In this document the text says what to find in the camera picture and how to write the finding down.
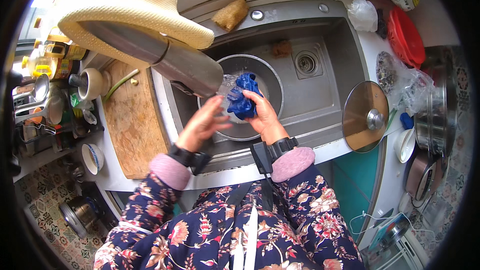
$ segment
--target sink basin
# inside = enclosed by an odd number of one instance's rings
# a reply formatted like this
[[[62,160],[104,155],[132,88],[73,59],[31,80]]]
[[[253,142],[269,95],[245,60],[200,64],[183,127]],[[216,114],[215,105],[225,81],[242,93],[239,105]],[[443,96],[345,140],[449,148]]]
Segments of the sink basin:
[[[320,11],[319,4],[327,5],[328,13]],[[250,12],[254,10],[261,10],[265,18],[254,21],[247,16],[237,31],[228,34],[211,20],[202,22],[216,35],[213,45],[203,52],[214,60],[248,54],[266,61],[284,89],[280,123],[301,146],[315,148],[343,138],[342,115],[347,97],[368,77],[357,33],[343,3],[296,1],[256,6]],[[282,40],[291,43],[291,54],[275,58],[272,45]],[[164,85],[180,132],[197,111],[197,99],[171,87],[167,80]],[[249,147],[259,141],[231,141],[214,135],[202,148],[213,156],[204,172],[253,164]]]

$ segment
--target blue and white bowl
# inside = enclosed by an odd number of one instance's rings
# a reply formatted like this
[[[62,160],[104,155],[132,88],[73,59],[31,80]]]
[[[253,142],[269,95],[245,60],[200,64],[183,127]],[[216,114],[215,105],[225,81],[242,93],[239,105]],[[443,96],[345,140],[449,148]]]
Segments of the blue and white bowl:
[[[85,166],[94,175],[103,167],[104,157],[100,147],[95,144],[83,144],[81,146],[81,155]]]

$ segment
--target charging cable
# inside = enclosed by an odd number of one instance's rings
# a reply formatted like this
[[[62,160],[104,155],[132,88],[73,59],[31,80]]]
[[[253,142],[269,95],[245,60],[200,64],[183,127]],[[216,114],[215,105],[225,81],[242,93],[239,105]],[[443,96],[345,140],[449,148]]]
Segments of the charging cable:
[[[367,228],[367,229],[364,230],[364,231],[353,232],[353,229],[352,229],[352,220],[353,220],[353,219],[357,219],[357,218],[360,218],[360,217],[369,216],[370,218],[375,219],[375,220],[384,220],[384,219],[392,219],[392,218],[395,218],[395,217],[397,217],[399,214],[402,214],[402,215],[405,216],[405,218],[408,220],[408,223],[410,223],[410,226],[412,227],[412,229],[413,229],[414,231],[416,231],[416,232],[420,232],[420,231],[431,232],[431,233],[433,234],[433,237],[435,237],[435,232],[434,232],[434,231],[431,231],[431,230],[428,230],[428,229],[415,229],[415,228],[413,228],[413,225],[412,225],[412,222],[410,221],[410,219],[409,219],[404,213],[402,213],[402,212],[400,212],[400,213],[398,213],[398,214],[396,214],[396,215],[394,215],[394,216],[392,216],[392,217],[388,217],[388,218],[375,218],[375,217],[372,216],[372,215],[369,215],[369,214],[367,214],[367,213],[363,213],[363,214],[361,214],[361,215],[358,215],[357,217],[353,217],[352,219],[350,219],[350,222],[348,223],[348,225],[350,226],[350,232],[351,232],[352,234],[354,234],[354,235],[360,235],[360,234],[368,231],[369,229],[371,229],[371,228],[373,228],[373,227],[375,226],[375,224],[374,224],[374,225],[370,226],[369,228]]]

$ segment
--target straw hat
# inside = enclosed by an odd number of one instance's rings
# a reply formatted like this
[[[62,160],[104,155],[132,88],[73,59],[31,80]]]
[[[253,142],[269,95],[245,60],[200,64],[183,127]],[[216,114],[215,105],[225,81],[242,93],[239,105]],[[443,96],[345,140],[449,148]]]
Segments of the straw hat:
[[[116,58],[136,68],[149,65],[125,54],[83,29],[78,21],[115,21],[164,33],[193,48],[212,45],[214,34],[178,14],[177,0],[63,0],[58,28],[81,47]]]

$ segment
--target sink drain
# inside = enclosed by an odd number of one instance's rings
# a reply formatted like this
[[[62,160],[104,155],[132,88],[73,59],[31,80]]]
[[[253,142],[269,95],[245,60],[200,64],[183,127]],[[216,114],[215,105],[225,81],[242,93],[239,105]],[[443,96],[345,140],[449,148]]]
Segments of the sink drain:
[[[313,76],[319,69],[318,58],[313,52],[301,51],[295,57],[295,67],[297,71],[305,76]]]

